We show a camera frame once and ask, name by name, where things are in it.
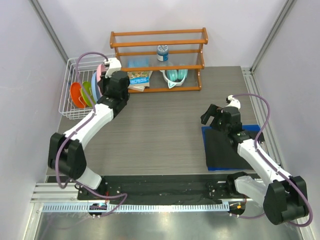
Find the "pink plate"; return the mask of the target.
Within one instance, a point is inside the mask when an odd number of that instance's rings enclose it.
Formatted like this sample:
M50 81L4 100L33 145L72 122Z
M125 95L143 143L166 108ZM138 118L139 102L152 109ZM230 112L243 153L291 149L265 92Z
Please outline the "pink plate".
M96 81L99 82L101 80L101 76L103 72L106 71L105 65L103 63L99 64L96 70Z

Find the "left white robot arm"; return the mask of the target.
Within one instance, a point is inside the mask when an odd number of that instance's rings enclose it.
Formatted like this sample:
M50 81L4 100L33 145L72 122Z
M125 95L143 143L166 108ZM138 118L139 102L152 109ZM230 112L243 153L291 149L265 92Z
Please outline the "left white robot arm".
M102 81L104 93L94 110L73 128L63 134L56 132L50 138L48 167L88 187L89 194L97 200L106 195L107 188L102 177L87 166L84 150L96 133L127 105L129 83L126 72L112 73Z

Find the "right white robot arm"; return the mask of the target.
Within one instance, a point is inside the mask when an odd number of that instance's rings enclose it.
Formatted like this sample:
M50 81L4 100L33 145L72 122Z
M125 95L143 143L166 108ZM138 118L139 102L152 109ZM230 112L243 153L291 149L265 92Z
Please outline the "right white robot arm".
M236 170L227 176L226 193L233 198L245 195L253 199L274 225L308 216L306 182L270 158L259 144L257 131L243 128L239 106L211 104L200 117L203 125L213 118L203 130L208 170Z

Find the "light blue plate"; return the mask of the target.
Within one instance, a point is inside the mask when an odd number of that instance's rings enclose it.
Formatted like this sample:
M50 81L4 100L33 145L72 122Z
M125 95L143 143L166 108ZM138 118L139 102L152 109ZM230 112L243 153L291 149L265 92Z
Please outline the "light blue plate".
M91 90L92 90L92 96L95 102L97 102L101 98L101 92L100 88L98 86L97 82L97 73L94 72L91 78Z

